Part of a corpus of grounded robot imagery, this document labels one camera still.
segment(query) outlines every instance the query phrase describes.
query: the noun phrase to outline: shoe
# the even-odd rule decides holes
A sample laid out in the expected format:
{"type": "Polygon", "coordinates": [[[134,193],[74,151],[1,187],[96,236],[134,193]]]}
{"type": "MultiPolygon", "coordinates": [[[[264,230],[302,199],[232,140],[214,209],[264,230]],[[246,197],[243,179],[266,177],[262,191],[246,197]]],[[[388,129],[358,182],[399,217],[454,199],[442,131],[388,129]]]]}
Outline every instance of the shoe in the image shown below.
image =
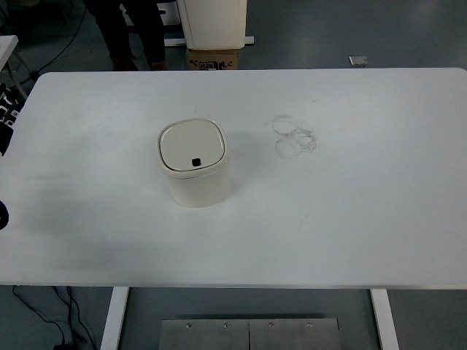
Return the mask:
{"type": "Polygon", "coordinates": [[[165,61],[151,63],[151,71],[166,71],[166,70],[167,70],[167,66],[166,66],[165,61]]]}
{"type": "Polygon", "coordinates": [[[116,58],[109,56],[114,66],[113,71],[138,71],[131,58],[116,58]]]}

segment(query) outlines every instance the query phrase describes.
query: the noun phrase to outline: person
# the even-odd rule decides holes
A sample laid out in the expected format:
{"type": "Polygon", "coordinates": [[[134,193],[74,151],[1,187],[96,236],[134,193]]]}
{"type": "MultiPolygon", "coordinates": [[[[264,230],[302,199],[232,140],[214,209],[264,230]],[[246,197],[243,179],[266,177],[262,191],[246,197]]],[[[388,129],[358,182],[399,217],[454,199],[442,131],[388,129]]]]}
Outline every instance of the person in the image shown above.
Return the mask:
{"type": "Polygon", "coordinates": [[[122,4],[133,22],[152,71],[166,71],[166,49],[161,14],[156,0],[83,0],[109,50],[114,71],[137,71],[122,4]]]}

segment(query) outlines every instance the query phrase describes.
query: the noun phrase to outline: black cable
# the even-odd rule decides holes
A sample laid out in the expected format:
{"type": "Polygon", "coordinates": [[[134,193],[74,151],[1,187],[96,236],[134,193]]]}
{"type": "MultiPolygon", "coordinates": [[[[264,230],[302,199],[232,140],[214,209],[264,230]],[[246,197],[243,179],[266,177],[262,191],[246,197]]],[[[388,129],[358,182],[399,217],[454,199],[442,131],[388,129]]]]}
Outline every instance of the black cable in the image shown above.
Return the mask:
{"type": "Polygon", "coordinates": [[[86,339],[84,339],[76,330],[74,330],[73,325],[72,325],[72,302],[68,303],[65,299],[63,299],[60,295],[60,293],[57,290],[57,287],[53,287],[54,292],[56,295],[65,303],[65,305],[68,307],[68,326],[70,327],[70,332],[72,333],[73,337],[73,342],[74,339],[76,338],[79,340],[81,343],[86,343],[86,339]]]}
{"type": "Polygon", "coordinates": [[[26,305],[31,311],[33,311],[37,316],[39,316],[41,318],[42,321],[46,322],[46,323],[52,323],[54,324],[55,326],[58,327],[58,329],[60,330],[60,333],[61,333],[61,343],[62,344],[65,344],[65,334],[63,333],[63,330],[61,329],[60,325],[57,323],[57,322],[54,322],[54,321],[47,321],[44,317],[42,317],[42,315],[36,311],[32,306],[30,306],[29,304],[27,304],[26,301],[24,301],[24,299],[22,299],[22,297],[20,297],[18,294],[16,294],[16,287],[18,286],[14,286],[13,287],[13,294],[23,302],[24,305],[26,305]]]}
{"type": "Polygon", "coordinates": [[[94,350],[97,350],[97,347],[93,341],[93,337],[90,336],[90,333],[89,333],[89,330],[87,329],[87,327],[81,322],[81,316],[80,316],[80,306],[78,305],[78,302],[74,299],[74,297],[72,296],[72,288],[71,287],[67,287],[66,288],[66,292],[68,293],[69,297],[70,297],[70,302],[73,302],[75,305],[76,305],[76,309],[77,309],[77,313],[78,313],[78,322],[82,325],[82,327],[85,329],[86,333],[88,334],[88,337],[89,337],[89,340],[91,342],[91,344],[93,344],[93,349],[94,350]]]}
{"type": "Polygon", "coordinates": [[[31,80],[33,77],[35,80],[37,80],[39,78],[39,72],[41,70],[43,70],[45,67],[49,66],[50,64],[52,64],[53,61],[55,61],[58,57],[60,57],[60,55],[62,53],[65,52],[66,49],[68,49],[68,47],[72,44],[72,42],[74,41],[74,39],[76,38],[76,36],[78,35],[78,33],[80,32],[80,29],[81,29],[81,25],[82,25],[82,22],[83,20],[85,19],[85,15],[86,15],[86,12],[87,12],[87,9],[85,8],[85,11],[83,12],[82,14],[82,17],[81,17],[81,21],[80,21],[80,24],[78,25],[78,29],[76,30],[76,33],[74,33],[73,37],[72,37],[72,40],[70,40],[70,42],[67,44],[67,46],[65,46],[65,48],[60,51],[60,53],[58,55],[56,55],[51,61],[49,61],[48,63],[46,63],[41,69],[37,70],[37,71],[33,71],[32,74],[29,75],[29,78],[27,79],[24,79],[22,82],[20,82],[20,84],[24,84],[25,82],[31,80]]]}
{"type": "Polygon", "coordinates": [[[67,46],[65,46],[65,48],[64,48],[62,51],[60,51],[60,53],[59,53],[58,55],[56,55],[49,63],[46,63],[46,64],[45,64],[41,69],[39,69],[38,71],[41,71],[41,70],[43,70],[45,67],[49,66],[53,61],[55,61],[58,57],[60,57],[60,55],[61,55],[66,49],[68,49],[68,46],[70,46],[70,45],[72,44],[72,42],[74,41],[74,38],[76,38],[76,36],[77,36],[78,33],[80,32],[82,22],[83,22],[83,20],[85,19],[86,11],[87,11],[87,9],[85,8],[85,11],[82,13],[80,25],[78,26],[78,29],[76,30],[76,33],[74,33],[74,36],[72,37],[72,40],[70,40],[70,42],[67,44],[67,46]]]}

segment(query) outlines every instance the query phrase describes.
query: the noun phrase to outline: white trash bin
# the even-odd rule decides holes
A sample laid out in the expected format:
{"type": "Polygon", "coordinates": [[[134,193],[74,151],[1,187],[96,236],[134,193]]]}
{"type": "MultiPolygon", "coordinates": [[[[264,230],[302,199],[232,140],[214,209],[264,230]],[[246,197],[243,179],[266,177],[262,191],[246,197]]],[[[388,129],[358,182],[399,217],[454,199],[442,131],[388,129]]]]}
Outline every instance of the white trash bin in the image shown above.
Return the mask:
{"type": "Polygon", "coordinates": [[[180,205],[211,206],[227,196],[230,151],[216,122],[191,119],[171,124],[161,131],[158,150],[171,194],[180,205]]]}
{"type": "Polygon", "coordinates": [[[177,0],[187,48],[241,49],[245,46],[247,0],[177,0]]]}

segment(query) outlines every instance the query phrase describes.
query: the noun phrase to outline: white metal table leg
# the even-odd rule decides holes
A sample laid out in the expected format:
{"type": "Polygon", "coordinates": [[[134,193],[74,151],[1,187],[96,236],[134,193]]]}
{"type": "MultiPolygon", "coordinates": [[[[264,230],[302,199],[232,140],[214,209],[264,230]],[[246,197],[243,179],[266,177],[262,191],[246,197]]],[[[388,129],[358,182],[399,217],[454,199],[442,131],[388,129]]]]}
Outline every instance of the white metal table leg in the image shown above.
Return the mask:
{"type": "Polygon", "coordinates": [[[377,320],[381,350],[399,350],[393,314],[386,289],[370,289],[374,315],[377,320]]]}
{"type": "Polygon", "coordinates": [[[9,60],[7,61],[7,68],[8,68],[8,73],[9,73],[10,78],[12,78],[12,81],[16,85],[16,88],[20,91],[20,94],[26,100],[28,98],[28,94],[26,93],[26,91],[23,89],[20,82],[18,81],[15,71],[13,70],[11,64],[9,64],[9,60]]]}
{"type": "Polygon", "coordinates": [[[118,350],[129,287],[114,287],[102,337],[101,350],[118,350]]]}

